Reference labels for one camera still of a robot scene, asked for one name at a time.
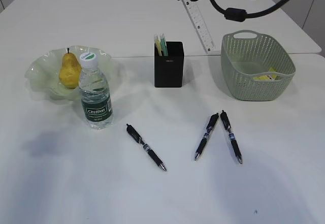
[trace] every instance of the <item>pen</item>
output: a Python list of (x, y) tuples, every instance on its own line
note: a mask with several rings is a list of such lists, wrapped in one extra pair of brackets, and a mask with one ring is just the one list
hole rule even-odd
[(168, 56), (167, 43), (164, 34), (160, 35), (160, 43), (161, 43), (161, 48), (164, 52), (164, 56)]
[(228, 132), (228, 137), (230, 139), (230, 142), (232, 144), (232, 147), (234, 149), (234, 153), (235, 153), (235, 156), (236, 156), (238, 162), (240, 164), (243, 164), (242, 154), (240, 153), (240, 150), (239, 150), (239, 147), (237, 144), (237, 140), (236, 140), (235, 135), (232, 131), (232, 126), (230, 125), (229, 119), (227, 117), (227, 113), (225, 113), (223, 110), (222, 110), (222, 113), (220, 114), (220, 119), (222, 120), (224, 129)]
[(202, 140), (201, 140), (201, 142), (200, 142), (200, 144), (198, 146), (198, 149), (197, 149), (197, 151), (195, 153), (195, 157), (194, 157), (194, 160), (195, 161), (202, 154), (202, 151), (203, 151), (203, 149), (204, 149), (204, 147), (207, 144), (207, 141), (209, 139), (210, 133), (211, 133), (211, 131), (213, 130), (214, 126), (217, 123), (218, 117), (219, 117), (219, 114), (218, 113), (217, 114), (214, 114), (214, 115), (212, 115), (210, 117), (210, 121), (209, 121), (209, 123), (207, 125), (207, 128), (206, 128), (207, 129), (207, 132), (204, 134), (204, 136), (203, 136), (203, 138), (202, 138)]
[(129, 124), (127, 124), (126, 131), (128, 132), (128, 134), (131, 135), (132, 138), (134, 138), (134, 140), (138, 144), (142, 145), (143, 149), (148, 153), (148, 155), (157, 164), (157, 166), (159, 166), (161, 169), (163, 169), (166, 172), (167, 169), (166, 169), (164, 163), (161, 161), (161, 159), (159, 159), (159, 157), (150, 148), (150, 146), (148, 144), (146, 144), (145, 142), (143, 142), (143, 140), (142, 140), (141, 136), (138, 134), (138, 132)]
[(158, 50), (159, 56), (162, 56), (161, 45), (160, 45), (160, 42), (159, 42), (159, 39), (158, 39), (158, 35), (154, 35), (153, 40), (154, 40), (154, 44), (155, 44), (155, 46), (156, 46), (156, 48)]

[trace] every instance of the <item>ruler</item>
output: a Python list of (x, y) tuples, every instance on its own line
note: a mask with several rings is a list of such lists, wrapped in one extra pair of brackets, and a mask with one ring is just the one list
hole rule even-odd
[(208, 55), (216, 54), (214, 42), (201, 15), (199, 7), (195, 2), (191, 2), (190, 0), (182, 0), (182, 2), (185, 6), (189, 18), (191, 19), (194, 29), (196, 30), (199, 36), (199, 39), (202, 43), (205, 52)]

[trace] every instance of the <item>yellow pear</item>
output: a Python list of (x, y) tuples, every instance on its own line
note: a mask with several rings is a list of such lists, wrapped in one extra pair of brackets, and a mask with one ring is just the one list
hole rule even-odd
[(62, 58), (62, 67), (59, 73), (61, 83), (68, 88), (76, 88), (79, 83), (81, 66), (73, 53), (68, 52)]

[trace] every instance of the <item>white bottle cap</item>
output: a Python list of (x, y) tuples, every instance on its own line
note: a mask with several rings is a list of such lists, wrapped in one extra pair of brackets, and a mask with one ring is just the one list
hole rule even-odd
[(80, 55), (79, 63), (83, 68), (95, 68), (98, 66), (98, 58), (95, 53), (86, 52)]

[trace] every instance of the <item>pen holder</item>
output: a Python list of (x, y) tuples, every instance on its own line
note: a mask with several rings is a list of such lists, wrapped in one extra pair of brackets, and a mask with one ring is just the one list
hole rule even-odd
[(159, 56), (154, 47), (154, 86), (180, 88), (183, 81), (184, 49), (182, 42), (167, 42), (168, 56)]

